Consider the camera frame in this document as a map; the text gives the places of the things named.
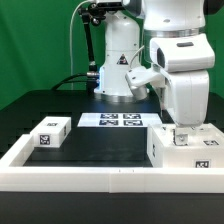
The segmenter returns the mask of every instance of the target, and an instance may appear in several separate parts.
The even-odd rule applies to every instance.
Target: black sticker
[[[55,126],[57,126],[58,125],[58,123],[48,123],[47,124],[47,126],[52,126],[52,127],[55,127]]]
[[[195,162],[196,168],[209,168],[210,167],[210,161],[209,160],[198,160]]]
[[[50,135],[40,135],[40,145],[50,145]]]
[[[194,46],[192,42],[177,43],[177,47],[192,47],[192,46]]]
[[[153,148],[152,155],[156,157],[156,146],[153,144],[152,148]]]
[[[141,120],[124,120],[124,126],[143,126]]]
[[[117,62],[118,65],[128,65],[128,61],[124,54],[121,55],[120,59]]]
[[[196,130],[196,127],[191,127],[191,128],[192,128],[192,130],[194,130],[194,131]],[[204,131],[204,128],[199,128],[198,130],[199,130],[199,131]]]
[[[101,119],[118,119],[118,114],[101,114]]]
[[[219,143],[215,140],[204,141],[204,143],[208,146],[219,145]]]
[[[118,126],[118,120],[100,120],[101,126]]]
[[[66,131],[66,126],[64,126],[64,136],[66,136],[67,131]]]
[[[123,114],[124,119],[141,119],[140,114]]]

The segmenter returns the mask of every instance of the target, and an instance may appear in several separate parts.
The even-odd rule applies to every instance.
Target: white border
[[[23,135],[0,160],[0,191],[224,193],[224,168],[22,167],[32,142]]]

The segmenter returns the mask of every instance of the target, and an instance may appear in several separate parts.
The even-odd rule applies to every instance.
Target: robotic arm
[[[88,26],[86,20],[94,26],[100,25],[101,21],[105,25],[105,61],[99,69],[98,87],[94,86],[94,96],[110,102],[135,101],[125,75],[130,65],[140,66],[137,58],[131,60],[139,49],[140,28],[122,10],[124,7],[121,0],[96,0],[87,9],[80,10],[85,26]],[[87,42],[91,42],[90,29],[87,31]]]
[[[138,67],[127,73],[132,93],[144,99],[143,86],[150,82],[161,109],[177,127],[200,126],[209,92],[206,69],[215,62],[203,33],[204,0],[123,0],[123,5],[144,18],[145,58],[152,63],[150,69]]]

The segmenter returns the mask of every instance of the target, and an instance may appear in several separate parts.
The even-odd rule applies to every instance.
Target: black cable
[[[65,83],[75,83],[75,82],[86,82],[86,81],[71,81],[71,82],[67,82],[71,79],[74,79],[74,78],[78,78],[78,77],[87,77],[86,74],[84,73],[79,73],[79,74],[76,74],[76,75],[71,75],[65,79],[63,79],[61,82],[59,82],[58,84],[54,85],[51,90],[57,90],[61,85],[65,84]]]
[[[81,83],[81,82],[86,83],[86,81],[82,81],[82,80],[61,82],[61,83],[58,83],[57,85],[55,85],[53,88],[51,88],[51,90],[57,90],[63,84],[67,84],[67,83]]]
[[[89,71],[97,71],[97,66],[94,58],[94,52],[93,52],[93,43],[92,43],[92,36],[90,31],[90,15],[89,11],[84,8],[79,9],[79,15],[82,18],[85,35],[86,35],[86,44],[87,44],[87,52],[88,52],[88,58],[89,58]]]

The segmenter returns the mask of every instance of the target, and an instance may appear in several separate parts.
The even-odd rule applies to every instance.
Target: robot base
[[[132,103],[135,102],[133,95],[127,96],[119,96],[119,95],[107,95],[104,93],[96,92],[94,93],[94,97],[99,100],[105,100],[114,103]]]

